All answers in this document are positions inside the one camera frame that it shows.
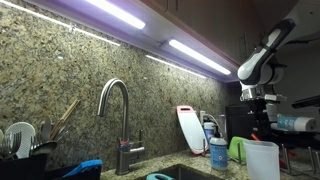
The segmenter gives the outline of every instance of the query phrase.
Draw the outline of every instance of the kitchen faucet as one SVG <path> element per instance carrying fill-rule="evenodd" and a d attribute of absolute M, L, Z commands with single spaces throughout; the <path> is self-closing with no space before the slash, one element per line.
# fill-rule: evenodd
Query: kitchen faucet
<path fill-rule="evenodd" d="M 112 88 L 118 85 L 123 96 L 123 122 L 122 122 L 122 137 L 119 140 L 119 147 L 117 150 L 117 166 L 116 174 L 124 175 L 129 173 L 129 164 L 131 159 L 139 159 L 145 153 L 145 148 L 142 147 L 142 130 L 139 132 L 139 148 L 131 149 L 132 143 L 129 143 L 129 97 L 126 85 L 117 78 L 109 80 L 102 92 L 98 107 L 98 116 L 104 117 L 107 110 L 108 98 Z"/>

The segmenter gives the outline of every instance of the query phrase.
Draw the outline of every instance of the under-cabinet led light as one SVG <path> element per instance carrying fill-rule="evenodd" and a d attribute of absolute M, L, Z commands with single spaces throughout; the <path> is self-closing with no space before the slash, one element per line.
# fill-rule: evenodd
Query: under-cabinet led light
<path fill-rule="evenodd" d="M 138 18 L 132 16 L 131 14 L 123 11 L 122 9 L 116 7 L 115 5 L 105 0 L 86 0 L 86 1 L 138 29 L 143 29 L 143 27 L 146 25 L 144 22 L 142 22 Z"/>
<path fill-rule="evenodd" d="M 228 69 L 220 66 L 219 64 L 213 62 L 212 60 L 208 59 L 207 57 L 205 57 L 202 54 L 194 51 L 193 49 L 191 49 L 188 46 L 180 43 L 177 40 L 174 40 L 174 39 L 170 40 L 169 44 L 170 44 L 170 46 L 172 46 L 172 47 L 178 49 L 179 51 L 181 51 L 181 52 L 183 52 L 183 53 L 195 58 L 196 60 L 206 64 L 207 66 L 210 66 L 210 67 L 222 72 L 223 74 L 226 74 L 226 75 L 231 74 L 231 72 Z"/>
<path fill-rule="evenodd" d="M 206 78 L 205 76 L 202 76 L 202 75 L 197 74 L 197 73 L 194 73 L 194 72 L 192 72 L 192 71 L 189 71 L 189 70 L 183 69 L 183 68 L 181 68 L 181 67 L 179 67 L 179 66 L 176 66 L 176 65 L 174 65 L 174 64 L 171 64 L 171 63 L 165 62 L 165 61 L 160 60 L 160 59 L 158 59 L 158 58 L 155 58 L 155 57 L 152 57 L 152 56 L 149 56 L 149 55 L 146 55 L 146 57 L 147 57 L 147 58 L 150 58 L 150 59 L 153 59 L 153 60 L 155 60 L 155 61 L 158 61 L 158 62 L 160 62 L 160 63 L 163 63 L 163 64 L 166 64 L 166 65 L 169 65 L 169 66 L 175 67 L 175 68 L 180 69 L 180 70 L 182 70 L 182 71 L 188 72 L 188 73 L 190 73 L 190 74 L 193 74 L 193 75 L 199 76 L 199 77 L 201 77 L 201 78 Z"/>
<path fill-rule="evenodd" d="M 3 4 L 5 4 L 5 5 L 9 6 L 9 7 L 12 7 L 12 8 L 18 9 L 18 10 L 20 10 L 20 11 L 23 11 L 23 12 L 26 12 L 26 13 L 29 13 L 29 14 L 32 14 L 32 15 L 34 15 L 34 16 L 36 16 L 36 17 L 41 18 L 41 19 L 44 19 L 44 20 L 47 20 L 47 21 L 50 21 L 50 22 L 59 24 L 59 25 L 64 26 L 64 27 L 66 27 L 66 28 L 73 29 L 74 31 L 78 31 L 78 32 L 80 32 L 80 33 L 83 33 L 83 34 L 85 34 L 85 35 L 91 36 L 91 37 L 93 37 L 93 38 L 100 39 L 100 40 L 102 40 L 102 41 L 105 41 L 105 42 L 107 42 L 107 43 L 110 43 L 110 44 L 113 44 L 113 45 L 116 45 L 116 46 L 120 46 L 119 43 L 110 41 L 110 40 L 108 40 L 108 39 L 106 39 L 106 38 L 102 38 L 102 37 L 100 37 L 100 36 L 97 36 L 97 35 L 95 35 L 95 34 L 89 33 L 89 32 L 87 32 L 87 31 L 84 31 L 84 30 L 81 30 L 81 29 L 78 29 L 78 28 L 74 28 L 73 26 L 71 26 L 71 25 L 69 25 L 69 24 L 66 24 L 66 23 L 57 21 L 57 20 L 55 20 L 55 19 L 52 19 L 52 18 L 50 18 L 50 17 L 48 17 L 48 16 L 45 16 L 45 15 L 42 15 L 42 14 L 39 14 L 39 13 L 36 13 L 36 12 L 33 12 L 33 11 L 29 10 L 29 9 L 26 9 L 26 8 L 24 8 L 24 7 L 21 7 L 21 6 L 18 6 L 18 5 L 16 5 L 16 4 L 10 3 L 10 2 L 8 2 L 8 1 L 0 0 L 0 3 L 3 3 Z"/>

